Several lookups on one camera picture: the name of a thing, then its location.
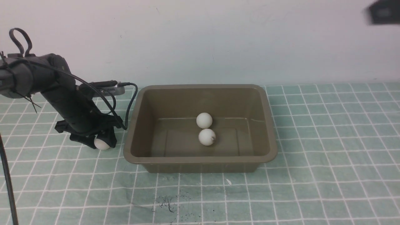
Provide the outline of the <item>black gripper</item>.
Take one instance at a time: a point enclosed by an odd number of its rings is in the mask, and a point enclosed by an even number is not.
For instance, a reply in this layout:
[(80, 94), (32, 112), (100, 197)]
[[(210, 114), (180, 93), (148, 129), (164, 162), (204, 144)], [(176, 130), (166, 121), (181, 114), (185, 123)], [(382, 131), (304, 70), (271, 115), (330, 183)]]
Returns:
[(94, 144), (95, 134), (99, 134), (99, 139), (115, 148), (117, 144), (114, 127), (121, 128), (123, 121), (120, 116), (104, 114), (96, 107), (76, 108), (76, 107), (56, 107), (55, 110), (64, 119), (58, 121), (55, 130), (58, 133), (70, 133), (69, 139), (73, 142), (81, 143), (92, 149), (96, 149)]

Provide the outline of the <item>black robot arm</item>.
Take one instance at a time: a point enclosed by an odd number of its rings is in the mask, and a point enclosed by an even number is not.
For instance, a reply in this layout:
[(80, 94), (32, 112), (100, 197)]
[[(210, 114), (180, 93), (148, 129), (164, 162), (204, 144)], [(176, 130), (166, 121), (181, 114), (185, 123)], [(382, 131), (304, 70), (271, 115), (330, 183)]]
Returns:
[(22, 57), (9, 54), (1, 61), (1, 95), (24, 98), (40, 93), (63, 118), (55, 125), (58, 133), (69, 133), (70, 140), (92, 149), (114, 148), (117, 144), (114, 128), (123, 121), (110, 106), (111, 114), (102, 113), (93, 101), (105, 100), (96, 83), (81, 81), (71, 74), (63, 57), (47, 54), (41, 57)]

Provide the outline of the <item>black second robot arm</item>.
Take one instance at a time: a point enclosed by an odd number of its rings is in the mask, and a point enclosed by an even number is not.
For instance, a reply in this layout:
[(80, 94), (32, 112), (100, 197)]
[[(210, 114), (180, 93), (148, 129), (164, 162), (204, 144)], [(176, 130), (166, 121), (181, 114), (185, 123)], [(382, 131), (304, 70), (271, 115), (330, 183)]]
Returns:
[(371, 25), (399, 25), (400, 1), (376, 0), (365, 9), (365, 17)]

